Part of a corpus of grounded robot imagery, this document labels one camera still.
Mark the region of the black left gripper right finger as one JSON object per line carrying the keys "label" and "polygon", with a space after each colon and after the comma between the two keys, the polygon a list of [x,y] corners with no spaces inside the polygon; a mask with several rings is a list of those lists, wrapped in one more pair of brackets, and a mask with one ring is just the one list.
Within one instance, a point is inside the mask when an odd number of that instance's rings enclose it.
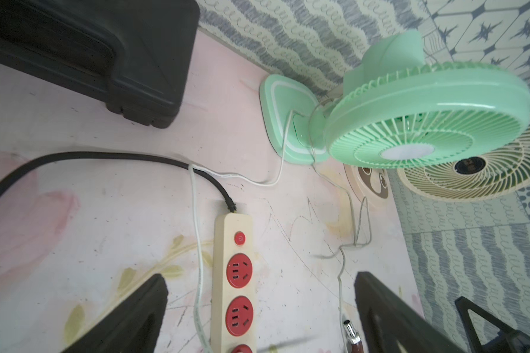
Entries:
{"label": "black left gripper right finger", "polygon": [[356,307],[369,352],[461,352],[369,272],[357,273]]}

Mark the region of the cream power strip red sockets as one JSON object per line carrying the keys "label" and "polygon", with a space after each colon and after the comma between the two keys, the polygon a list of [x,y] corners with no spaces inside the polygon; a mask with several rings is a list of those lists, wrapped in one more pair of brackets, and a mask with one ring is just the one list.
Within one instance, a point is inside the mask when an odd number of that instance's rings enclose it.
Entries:
{"label": "cream power strip red sockets", "polygon": [[213,245],[211,338],[214,352],[256,352],[253,219],[218,216]]}

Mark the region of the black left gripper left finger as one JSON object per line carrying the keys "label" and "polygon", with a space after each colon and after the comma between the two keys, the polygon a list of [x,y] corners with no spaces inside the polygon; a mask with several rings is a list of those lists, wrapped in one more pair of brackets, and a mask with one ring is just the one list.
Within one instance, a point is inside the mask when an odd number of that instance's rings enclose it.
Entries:
{"label": "black left gripper left finger", "polygon": [[168,290],[154,274],[66,352],[154,352]]}

